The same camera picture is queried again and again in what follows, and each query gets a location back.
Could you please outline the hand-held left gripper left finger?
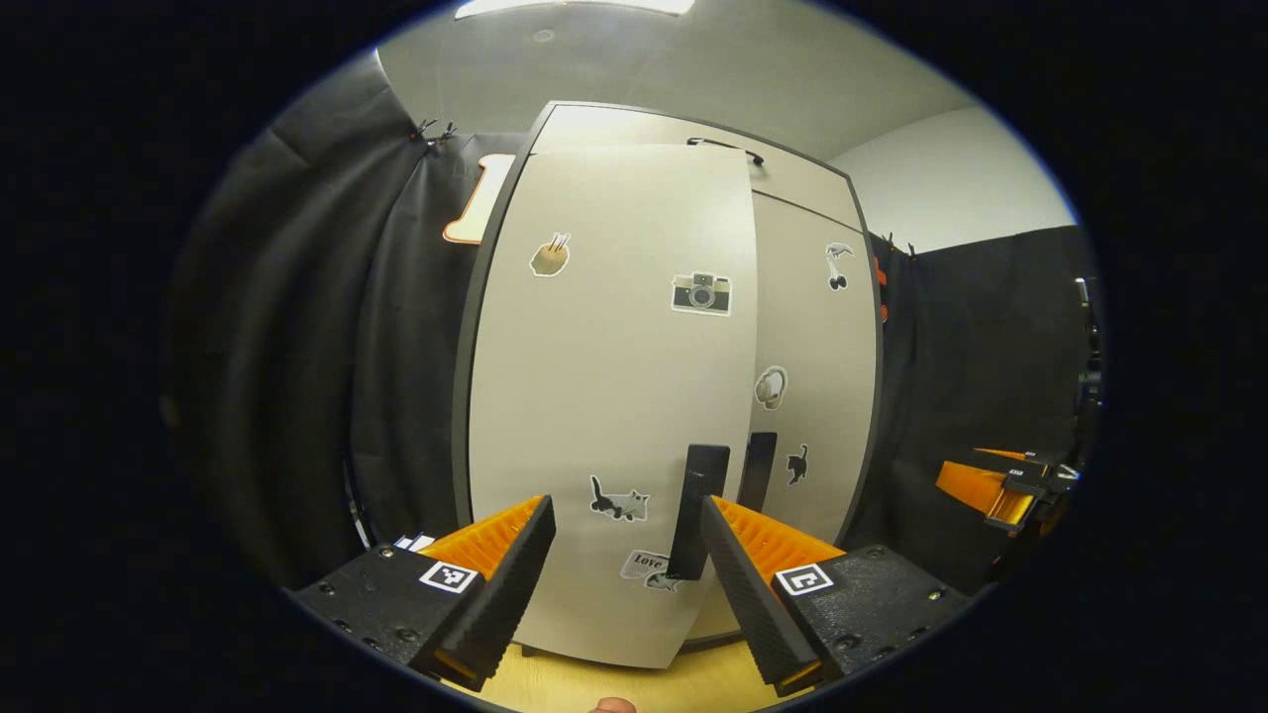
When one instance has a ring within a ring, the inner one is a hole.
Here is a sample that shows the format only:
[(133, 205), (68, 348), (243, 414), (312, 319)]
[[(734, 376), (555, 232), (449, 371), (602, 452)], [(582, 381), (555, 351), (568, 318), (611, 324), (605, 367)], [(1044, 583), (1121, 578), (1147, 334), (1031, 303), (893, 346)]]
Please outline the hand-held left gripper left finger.
[(539, 494), (427, 546), (377, 546), (290, 599), (373, 653), (478, 693), (516, 636), (554, 538), (552, 496)]

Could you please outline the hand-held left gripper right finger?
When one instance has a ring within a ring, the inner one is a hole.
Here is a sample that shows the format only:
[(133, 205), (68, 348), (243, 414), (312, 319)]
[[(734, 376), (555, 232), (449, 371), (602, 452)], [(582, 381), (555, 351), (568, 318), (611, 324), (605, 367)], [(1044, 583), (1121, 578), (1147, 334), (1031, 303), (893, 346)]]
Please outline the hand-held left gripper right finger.
[(962, 617), (970, 599), (885, 546), (841, 551), (711, 496), (700, 535), (779, 697), (862, 677)]

